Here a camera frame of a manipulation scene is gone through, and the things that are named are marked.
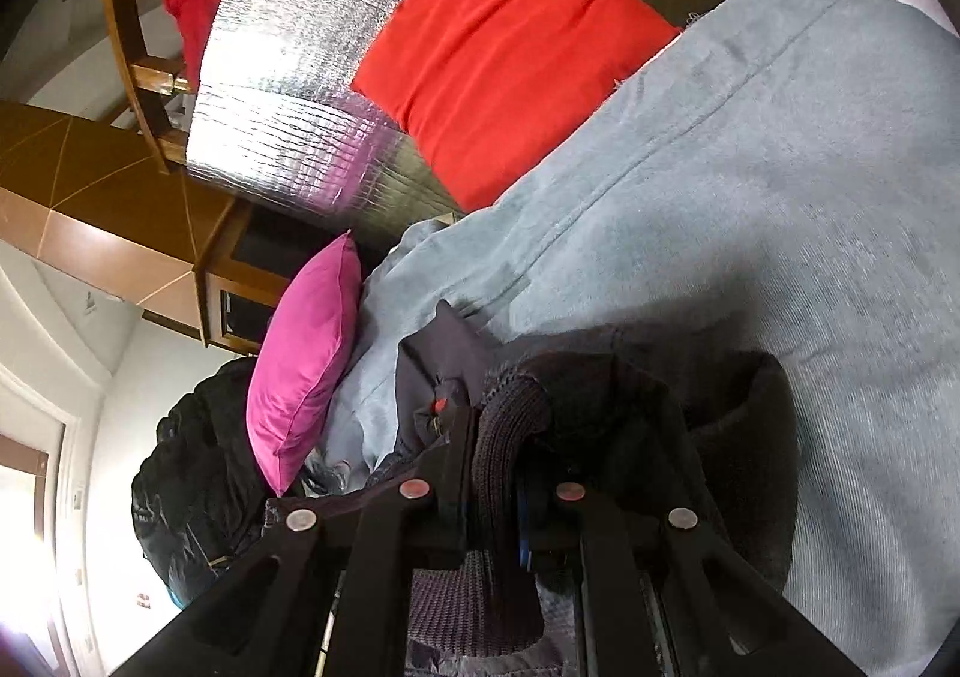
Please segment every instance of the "silver reflective foil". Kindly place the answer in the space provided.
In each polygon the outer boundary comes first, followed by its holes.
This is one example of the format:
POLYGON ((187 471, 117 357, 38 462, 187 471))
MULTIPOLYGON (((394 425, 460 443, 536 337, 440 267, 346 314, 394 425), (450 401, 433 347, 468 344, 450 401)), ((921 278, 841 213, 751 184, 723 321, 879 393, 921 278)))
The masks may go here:
POLYGON ((455 204, 410 139, 347 86, 400 0, 222 0, 190 170, 387 239, 455 204))

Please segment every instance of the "gray blanket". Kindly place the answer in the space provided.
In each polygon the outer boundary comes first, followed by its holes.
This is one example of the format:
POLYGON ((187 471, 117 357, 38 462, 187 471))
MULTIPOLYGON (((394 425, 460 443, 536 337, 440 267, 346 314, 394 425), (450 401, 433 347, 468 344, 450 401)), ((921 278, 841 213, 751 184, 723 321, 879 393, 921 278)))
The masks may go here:
POLYGON ((715 329, 789 374, 787 597, 868 674, 960 616, 960 41, 893 0, 728 0, 491 209, 368 280, 323 451, 392 448, 397 342, 447 299, 494 336, 715 329))

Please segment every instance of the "pillow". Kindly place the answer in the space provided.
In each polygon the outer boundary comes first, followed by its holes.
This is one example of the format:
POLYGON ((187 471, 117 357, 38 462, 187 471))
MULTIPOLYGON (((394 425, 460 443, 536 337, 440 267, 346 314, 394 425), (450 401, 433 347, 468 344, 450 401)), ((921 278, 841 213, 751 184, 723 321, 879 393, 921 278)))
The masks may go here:
POLYGON ((401 0, 350 86, 474 210, 678 33, 642 0, 401 0))
POLYGON ((314 255, 280 297, 247 397, 247 433, 277 495, 320 438, 353 347, 360 260, 344 233, 314 255))

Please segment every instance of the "rivet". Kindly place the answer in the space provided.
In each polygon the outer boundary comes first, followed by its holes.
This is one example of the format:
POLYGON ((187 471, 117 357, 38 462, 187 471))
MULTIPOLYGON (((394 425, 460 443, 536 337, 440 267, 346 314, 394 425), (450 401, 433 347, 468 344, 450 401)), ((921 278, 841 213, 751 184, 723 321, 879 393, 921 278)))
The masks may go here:
POLYGON ((579 501, 587 495, 587 490, 579 482, 560 482, 557 485, 557 498, 562 501, 579 501))
POLYGON ((400 485, 400 495, 403 498, 423 498, 430 492, 430 483, 425 479, 408 479, 400 485))
POLYGON ((683 506, 677 509, 671 509, 666 519, 667 522, 674 528, 680 529, 680 531, 689 531, 696 528, 698 522, 697 513, 683 506))
POLYGON ((309 509, 296 509, 287 514, 287 527, 291 531, 309 531, 317 524, 317 515, 309 509))

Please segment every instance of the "pink pillow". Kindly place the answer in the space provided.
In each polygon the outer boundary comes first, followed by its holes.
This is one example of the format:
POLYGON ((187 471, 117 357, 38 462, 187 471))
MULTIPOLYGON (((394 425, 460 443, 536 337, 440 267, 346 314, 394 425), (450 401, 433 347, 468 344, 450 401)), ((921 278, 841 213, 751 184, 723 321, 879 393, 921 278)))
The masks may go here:
POLYGON ((290 282, 270 322, 247 397, 247 433, 267 482, 283 495, 320 438, 353 348, 360 260, 344 233, 290 282))

